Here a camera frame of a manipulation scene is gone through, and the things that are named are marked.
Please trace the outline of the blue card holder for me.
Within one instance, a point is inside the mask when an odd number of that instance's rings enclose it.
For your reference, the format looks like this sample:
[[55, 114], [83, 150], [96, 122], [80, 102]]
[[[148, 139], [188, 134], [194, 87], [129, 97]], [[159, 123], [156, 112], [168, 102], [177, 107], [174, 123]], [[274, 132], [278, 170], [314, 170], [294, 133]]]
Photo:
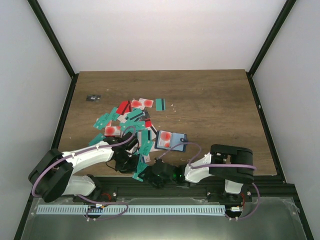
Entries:
[[[180, 144], [180, 145], [176, 146], [175, 148], [173, 148], [172, 150], [176, 151], [176, 152], [183, 152], [184, 153], [186, 151], [186, 146], [183, 143], [188, 142], [187, 135], [184, 133], [177, 133], [177, 132], [171, 132], [171, 133], [172, 133], [171, 148], [174, 147], [175, 145]], [[158, 134], [159, 134], [159, 131], [157, 132], [157, 135], [155, 138], [154, 148], [158, 149], [158, 150], [169, 150], [170, 148], [169, 149], [160, 149], [160, 148], [156, 147]]]

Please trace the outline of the white red circle card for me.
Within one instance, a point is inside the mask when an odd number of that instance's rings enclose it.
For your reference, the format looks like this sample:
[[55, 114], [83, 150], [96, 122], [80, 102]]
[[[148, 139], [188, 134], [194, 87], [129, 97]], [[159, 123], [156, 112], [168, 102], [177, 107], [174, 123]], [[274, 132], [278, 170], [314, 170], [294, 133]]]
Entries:
[[173, 134], [169, 131], [160, 130], [156, 139], [158, 149], [170, 149]]

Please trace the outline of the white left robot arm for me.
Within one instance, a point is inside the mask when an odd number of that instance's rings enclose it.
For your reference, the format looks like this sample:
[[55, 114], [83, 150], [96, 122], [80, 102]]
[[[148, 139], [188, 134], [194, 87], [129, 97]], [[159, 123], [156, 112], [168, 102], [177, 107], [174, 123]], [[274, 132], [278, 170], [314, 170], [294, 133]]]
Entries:
[[51, 203], [61, 196], [83, 196], [97, 202], [103, 193], [98, 179], [77, 173], [96, 164], [115, 161], [115, 171], [122, 174], [137, 170], [139, 156], [132, 153], [139, 143], [131, 132], [122, 137], [103, 137], [99, 142], [78, 150], [60, 152], [50, 149], [28, 176], [33, 197]]

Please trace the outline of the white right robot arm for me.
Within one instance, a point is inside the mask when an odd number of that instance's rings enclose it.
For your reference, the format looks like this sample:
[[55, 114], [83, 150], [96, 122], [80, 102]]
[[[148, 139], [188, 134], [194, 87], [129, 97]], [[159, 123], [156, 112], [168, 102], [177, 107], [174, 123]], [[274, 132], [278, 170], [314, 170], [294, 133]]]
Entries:
[[208, 177], [224, 180], [223, 198], [229, 202], [240, 196], [244, 185], [254, 183], [253, 151], [249, 148], [213, 144], [210, 151], [198, 158], [202, 149], [184, 165], [175, 166], [164, 162], [162, 157], [174, 148], [168, 149], [155, 158], [153, 165], [142, 170], [138, 177], [156, 189], [162, 189], [168, 183], [180, 188], [190, 188]]

